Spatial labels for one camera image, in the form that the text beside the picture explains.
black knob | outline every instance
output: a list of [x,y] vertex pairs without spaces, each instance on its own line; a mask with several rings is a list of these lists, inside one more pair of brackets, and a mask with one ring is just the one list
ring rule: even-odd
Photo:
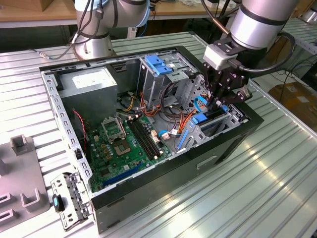
[[56,212],[62,212],[65,210],[65,206],[60,195],[53,195],[53,204]]

blue pcie slot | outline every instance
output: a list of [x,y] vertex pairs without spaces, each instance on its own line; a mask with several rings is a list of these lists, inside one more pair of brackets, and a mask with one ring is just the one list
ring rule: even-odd
[[140,164],[137,165],[136,167],[134,167],[134,168],[132,168],[132,169],[126,171],[126,172],[123,172],[123,173],[121,173],[121,174],[119,174],[119,175],[117,175],[117,176],[115,176],[115,177],[113,177],[113,178],[110,178],[110,179],[104,181],[104,182],[103,182],[103,186],[105,187],[105,186],[107,186],[107,185],[113,184],[113,183],[115,183],[115,182],[118,182],[118,181],[121,180],[121,179],[124,179],[125,177],[128,177],[128,176],[130,176],[130,175],[136,173],[136,172],[138,171],[138,168],[139,168],[141,165],[142,165],[142,163],[140,163]]

metal panel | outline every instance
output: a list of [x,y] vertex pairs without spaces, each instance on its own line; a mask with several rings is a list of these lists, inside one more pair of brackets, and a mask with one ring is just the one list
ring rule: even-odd
[[294,36],[297,45],[313,55],[317,54],[317,47],[315,46],[317,26],[310,25],[297,18],[292,18],[286,23],[283,31]]
[[[200,60],[205,50],[204,42],[189,33],[117,40],[113,45],[119,54],[185,45]],[[61,49],[46,50],[57,55],[54,50]],[[35,65],[25,66],[24,56],[34,57]],[[61,61],[75,60],[72,52],[67,58]],[[44,88],[27,87],[27,81],[40,78],[37,67],[50,63],[36,53],[0,55],[0,88],[6,85],[0,93],[0,113],[6,117],[0,121],[0,143],[19,133],[33,137],[52,196],[50,181],[71,172],[72,166],[47,110]],[[51,207],[1,237],[310,237],[317,228],[317,135],[256,85],[249,88],[253,98],[247,103],[264,123],[215,168],[100,236],[92,217],[65,233]]]

ram slot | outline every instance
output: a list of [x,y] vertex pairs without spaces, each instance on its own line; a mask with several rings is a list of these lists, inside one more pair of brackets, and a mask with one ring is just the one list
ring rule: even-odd
[[148,135],[148,133],[145,131],[144,127],[141,125],[141,123],[139,123],[138,121],[136,121],[137,123],[135,124],[137,126],[137,128],[142,131],[145,135],[145,139],[148,143],[148,145],[151,147],[152,150],[155,151],[156,156],[160,156],[159,150],[156,147],[155,143],[153,142],[153,139],[150,138],[150,136]]
[[152,160],[155,158],[155,156],[157,156],[157,157],[160,156],[160,153],[159,153],[159,150],[157,149],[157,147],[155,145],[151,145],[151,143],[153,144],[154,142],[151,141],[151,139],[149,138],[149,136],[145,132],[142,125],[140,125],[140,123],[138,121],[131,121],[128,124],[129,124],[129,127],[130,127],[132,133],[134,134],[134,136],[136,137],[136,139],[140,143],[142,149],[145,151],[145,153],[147,154],[149,159]]

metal bracket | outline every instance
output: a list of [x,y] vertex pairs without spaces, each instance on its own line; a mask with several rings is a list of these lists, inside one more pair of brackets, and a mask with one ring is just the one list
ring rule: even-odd
[[51,185],[54,194],[61,196],[65,207],[59,214],[65,231],[88,219],[92,208],[78,173],[63,173],[52,180]]

